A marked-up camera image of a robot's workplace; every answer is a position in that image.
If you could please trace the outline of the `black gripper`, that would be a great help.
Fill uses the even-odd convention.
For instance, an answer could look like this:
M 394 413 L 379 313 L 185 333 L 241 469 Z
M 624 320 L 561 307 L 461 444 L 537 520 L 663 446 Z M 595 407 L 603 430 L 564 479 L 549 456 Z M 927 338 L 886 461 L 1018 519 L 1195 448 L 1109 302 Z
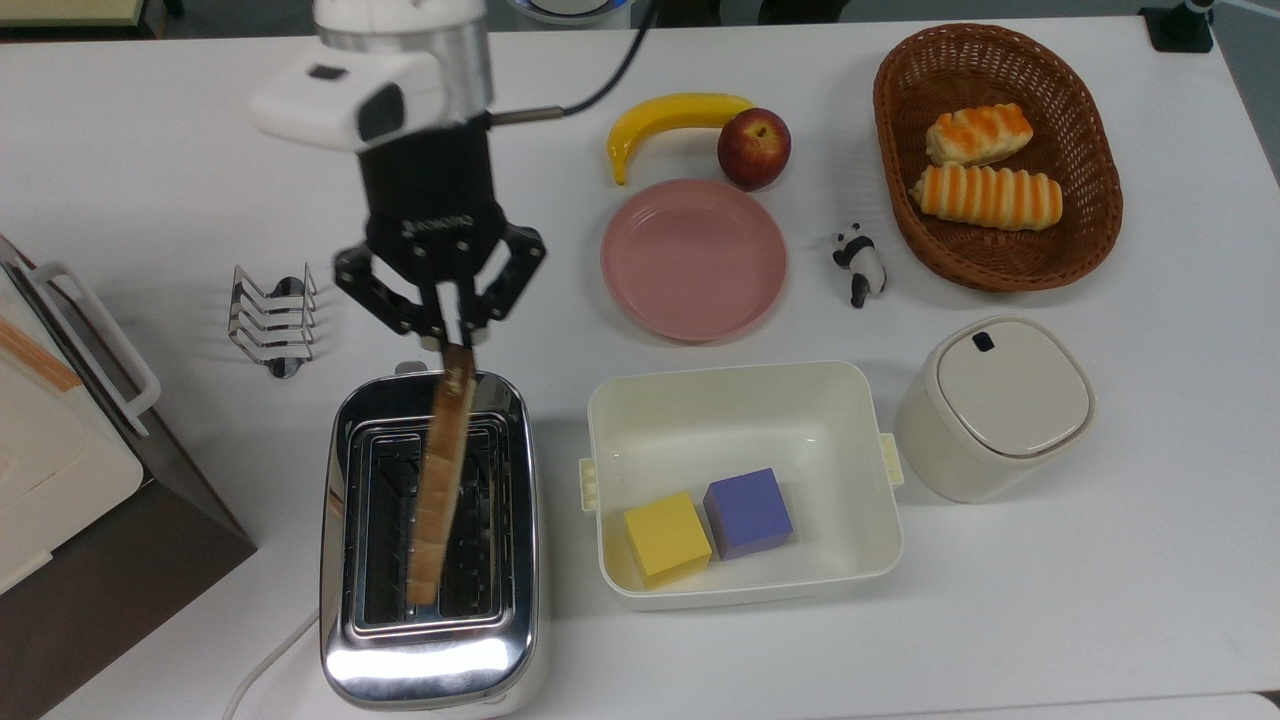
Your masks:
M 417 336 L 431 352 L 443 352 L 449 342 L 435 283 L 460 281 L 460 337 L 472 348 L 486 338 L 490 322 L 511 314 L 547 256 L 532 227 L 506 227 L 492 178 L 489 127 L 488 120 L 470 120 L 425 129 L 358 154 L 366 245 L 335 254 L 335 286 L 392 332 Z M 499 238 L 508 258 L 480 293 L 476 274 Z M 415 284 L 421 302 L 381 282 L 374 256 Z

